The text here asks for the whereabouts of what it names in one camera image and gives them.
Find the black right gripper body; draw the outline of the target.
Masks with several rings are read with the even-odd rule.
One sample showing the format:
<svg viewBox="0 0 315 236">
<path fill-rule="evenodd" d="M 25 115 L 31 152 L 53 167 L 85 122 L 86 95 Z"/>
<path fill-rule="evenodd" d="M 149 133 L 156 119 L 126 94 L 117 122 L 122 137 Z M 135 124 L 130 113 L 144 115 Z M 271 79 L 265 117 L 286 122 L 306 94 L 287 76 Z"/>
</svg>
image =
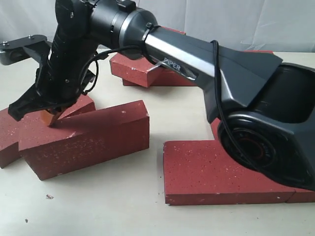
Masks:
<svg viewBox="0 0 315 236">
<path fill-rule="evenodd" d="M 55 33 L 47 60 L 38 64 L 34 84 L 8 107 L 8 114 L 20 121 L 26 114 L 71 107 L 89 81 L 96 77 L 88 65 L 98 43 L 89 36 L 70 37 L 61 29 Z"/>
</svg>

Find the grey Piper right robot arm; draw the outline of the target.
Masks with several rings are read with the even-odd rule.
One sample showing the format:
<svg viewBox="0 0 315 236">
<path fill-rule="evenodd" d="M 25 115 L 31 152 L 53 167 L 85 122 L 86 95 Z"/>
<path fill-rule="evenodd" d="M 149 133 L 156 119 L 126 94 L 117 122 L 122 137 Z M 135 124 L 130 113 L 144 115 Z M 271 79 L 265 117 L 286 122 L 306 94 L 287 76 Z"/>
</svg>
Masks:
<svg viewBox="0 0 315 236">
<path fill-rule="evenodd" d="M 38 62 L 34 84 L 8 108 L 21 120 L 56 116 L 88 93 L 92 62 L 110 53 L 146 58 L 204 94 L 207 121 L 219 119 L 220 143 L 237 163 L 279 184 L 315 188 L 315 71 L 268 53 L 235 51 L 161 27 L 131 0 L 58 0 L 52 42 L 31 35 L 0 45 L 0 61 Z"/>
</svg>

